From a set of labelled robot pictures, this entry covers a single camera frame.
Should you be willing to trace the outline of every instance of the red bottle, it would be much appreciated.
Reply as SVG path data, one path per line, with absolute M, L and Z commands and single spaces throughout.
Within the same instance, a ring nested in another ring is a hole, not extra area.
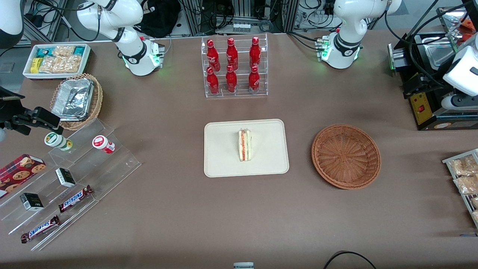
M 226 81 L 228 83 L 228 91 L 230 93 L 235 93 L 238 85 L 238 77 L 234 72 L 234 67 L 228 65 L 228 73 L 226 74 Z
M 207 67 L 207 86 L 209 88 L 209 91 L 211 92 L 212 95 L 218 95 L 219 94 L 219 81 L 217 80 L 217 76 L 214 74 L 214 70 L 212 67 Z
M 226 51 L 228 57 L 228 65 L 232 65 L 234 70 L 239 68 L 238 49 L 234 45 L 234 38 L 228 38 L 228 50 Z
M 209 65 L 214 68 L 214 71 L 218 72 L 221 70 L 221 64 L 219 63 L 219 53 L 217 53 L 216 48 L 214 47 L 214 42 L 209 39 L 207 42 L 207 61 Z
M 252 46 L 249 51 L 249 65 L 250 67 L 254 65 L 259 65 L 261 63 L 261 48 L 259 47 L 259 38 L 252 38 Z
M 257 66 L 254 65 L 250 68 L 249 74 L 249 92 L 256 94 L 259 92 L 259 74 L 257 73 Z

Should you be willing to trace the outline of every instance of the wicker basket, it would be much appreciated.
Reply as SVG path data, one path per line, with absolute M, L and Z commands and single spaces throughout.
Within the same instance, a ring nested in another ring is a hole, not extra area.
M 312 161 L 325 180 L 347 190 L 371 184 L 381 167 L 380 152 L 373 139 L 346 124 L 331 125 L 317 134 Z
M 76 131 L 86 125 L 88 122 L 96 119 L 98 117 L 99 111 L 101 110 L 101 102 L 103 101 L 103 89 L 101 88 L 101 85 L 98 83 L 98 80 L 90 75 L 90 74 L 81 74 L 77 76 L 73 76 L 71 78 L 67 78 L 69 80 L 71 79 L 81 79 L 81 78 L 87 78 L 92 80 L 95 83 L 95 87 L 93 89 L 93 97 L 91 99 L 91 105 L 89 108 L 89 115 L 88 118 L 82 122 L 60 122 L 60 126 L 71 130 L 71 131 Z M 58 90 L 60 89 L 60 85 L 56 87 L 55 93 L 53 94 L 53 98 L 50 102 L 50 110 L 53 109 L 53 105 L 55 104 L 56 100 L 56 95 L 58 94 Z

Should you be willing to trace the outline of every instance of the acrylic display rack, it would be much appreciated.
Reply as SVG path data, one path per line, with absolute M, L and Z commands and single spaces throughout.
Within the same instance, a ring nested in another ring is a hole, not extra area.
M 249 50 L 252 45 L 252 37 L 257 36 L 259 38 L 259 47 L 261 47 L 261 62 L 258 65 L 258 74 L 260 76 L 259 80 L 259 92 L 257 94 L 251 94 L 249 92 L 249 74 L 250 74 L 250 65 L 249 65 Z M 203 37 L 201 39 L 201 58 L 203 61 L 203 76 L 204 76 L 204 89 L 207 98 L 224 98 L 224 97 L 264 97 L 269 93 L 269 84 L 268 84 L 268 44 L 267 44 L 267 35 L 266 34 L 255 34 L 255 35 L 234 35 L 234 43 L 238 50 L 239 57 L 239 68 L 235 71 L 238 77 L 238 88 L 235 93 L 230 93 L 227 90 L 226 83 L 226 67 L 228 66 L 228 61 L 226 58 L 226 51 L 228 49 L 228 38 L 230 36 L 209 36 Z M 221 64 L 221 70 L 215 72 L 219 80 L 219 94 L 212 95 L 207 86 L 207 73 L 206 68 L 209 66 L 207 61 L 207 46 L 206 41 L 212 39 L 214 41 L 214 46 L 219 53 L 219 63 Z
M 478 163 L 477 154 L 478 154 L 478 149 L 474 149 L 474 150 L 467 151 L 465 153 L 453 156 L 451 158 L 448 158 L 448 159 L 445 159 L 445 160 L 442 161 L 442 163 L 446 164 L 446 167 L 448 167 L 448 170 L 450 171 L 450 174 L 453 177 L 453 182 L 455 183 L 455 185 L 456 185 L 456 179 L 459 178 L 460 176 L 455 174 L 455 171 L 453 171 L 453 169 L 451 168 L 450 162 L 453 161 L 453 160 L 456 160 L 456 159 L 461 159 L 463 157 L 472 155 L 473 158 L 475 159 L 475 161 Z M 462 194 L 462 193 L 460 193 L 460 195 L 463 198 L 463 201 L 465 201 L 465 205 L 467 206 L 468 212 L 470 213 L 470 216 L 471 216 L 471 213 L 473 211 L 478 210 L 477 208 L 475 208 L 473 206 L 473 203 L 471 202 L 471 199 L 477 197 L 478 195 L 477 194 Z M 471 219 L 475 223 L 476 228 L 478 228 L 477 220 L 475 218 L 473 218 L 473 216 L 471 217 Z
M 115 144 L 115 151 L 107 154 L 93 148 L 91 141 L 96 135 L 106 136 Z M 99 119 L 83 126 L 69 139 L 73 141 L 73 147 L 69 151 L 61 151 L 57 148 L 51 150 L 42 158 L 47 165 L 45 170 L 15 189 L 14 193 L 0 200 L 0 224 L 9 231 L 10 235 L 18 238 L 18 244 L 21 244 L 22 234 L 58 215 L 60 226 L 50 228 L 46 233 L 24 244 L 32 251 L 44 248 L 141 165 L 135 156 L 118 141 L 113 134 L 113 129 Z M 73 188 L 60 185 L 55 173 L 59 167 L 70 170 L 76 181 Z M 94 193 L 60 213 L 58 205 L 81 191 L 86 185 L 90 185 Z M 24 192 L 38 194 L 44 208 L 38 212 L 25 210 L 20 201 L 20 195 Z

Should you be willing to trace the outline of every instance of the table surface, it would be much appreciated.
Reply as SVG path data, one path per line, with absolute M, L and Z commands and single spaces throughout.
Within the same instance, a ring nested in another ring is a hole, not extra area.
M 441 160 L 476 148 L 477 131 L 416 130 L 388 67 L 393 36 L 369 31 L 345 70 L 318 63 L 285 34 L 268 38 L 269 96 L 241 100 L 204 97 L 200 38 L 173 40 L 164 68 L 145 77 L 124 67 L 113 43 L 91 43 L 88 71 L 104 91 L 99 117 L 143 165 L 42 251 L 0 224 L 0 267 L 224 269 L 253 261 L 257 269 L 312 269 L 351 250 L 382 269 L 476 268 L 477 241 L 458 237 L 476 230 Z M 23 105 L 49 107 L 57 85 L 25 79 Z M 204 175 L 207 123 L 275 118 L 285 124 L 287 173 Z M 381 172 L 367 188 L 337 189 L 313 166 L 315 135 L 336 123 L 361 128 L 380 149 Z M 45 155 L 46 133 L 9 132 L 0 167 L 23 153 Z M 329 268 L 356 267 L 366 264 L 341 256 Z

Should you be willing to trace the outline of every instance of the cookie box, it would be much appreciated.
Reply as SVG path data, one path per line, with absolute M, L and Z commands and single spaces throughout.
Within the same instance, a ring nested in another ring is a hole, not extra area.
M 45 167 L 43 160 L 23 154 L 7 166 L 0 168 L 0 199 L 25 183 L 36 173 L 41 172 Z

